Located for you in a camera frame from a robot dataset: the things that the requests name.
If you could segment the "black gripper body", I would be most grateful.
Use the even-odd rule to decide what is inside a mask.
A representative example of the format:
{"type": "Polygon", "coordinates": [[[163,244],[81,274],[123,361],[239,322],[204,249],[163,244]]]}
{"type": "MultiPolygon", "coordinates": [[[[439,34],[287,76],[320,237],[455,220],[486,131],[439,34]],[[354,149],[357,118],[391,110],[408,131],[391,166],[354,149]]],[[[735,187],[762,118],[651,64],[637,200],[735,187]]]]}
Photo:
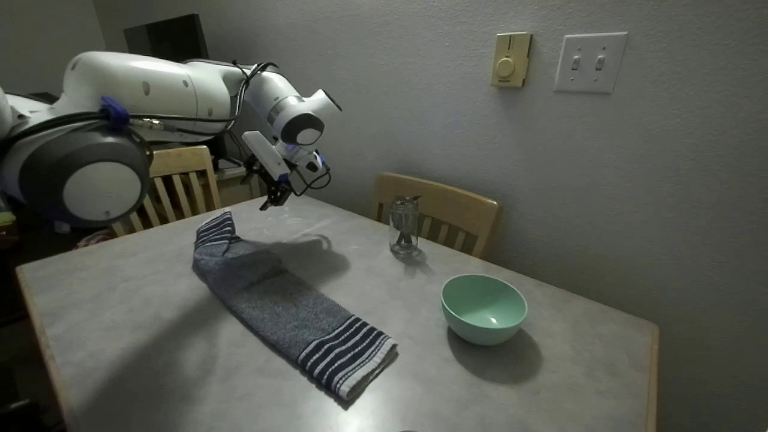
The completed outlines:
{"type": "Polygon", "coordinates": [[[266,179],[265,171],[258,167],[258,176],[266,184],[266,202],[263,203],[263,212],[270,207],[283,207],[290,197],[302,197],[309,190],[324,190],[332,183],[332,167],[318,149],[293,149],[283,161],[288,166],[288,176],[279,183],[266,179]]]}

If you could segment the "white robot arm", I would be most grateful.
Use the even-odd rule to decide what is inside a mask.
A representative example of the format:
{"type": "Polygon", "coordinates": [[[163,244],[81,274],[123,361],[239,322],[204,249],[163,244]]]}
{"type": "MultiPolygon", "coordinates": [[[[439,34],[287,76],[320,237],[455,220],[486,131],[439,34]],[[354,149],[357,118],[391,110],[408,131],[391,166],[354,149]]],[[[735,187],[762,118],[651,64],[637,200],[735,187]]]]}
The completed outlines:
{"type": "Polygon", "coordinates": [[[144,202],[157,143],[234,134],[279,207],[330,176],[318,142],[338,112],[332,93],[300,93],[271,62],[87,51],[50,101],[0,92],[0,190],[53,220],[98,229],[144,202]]]}

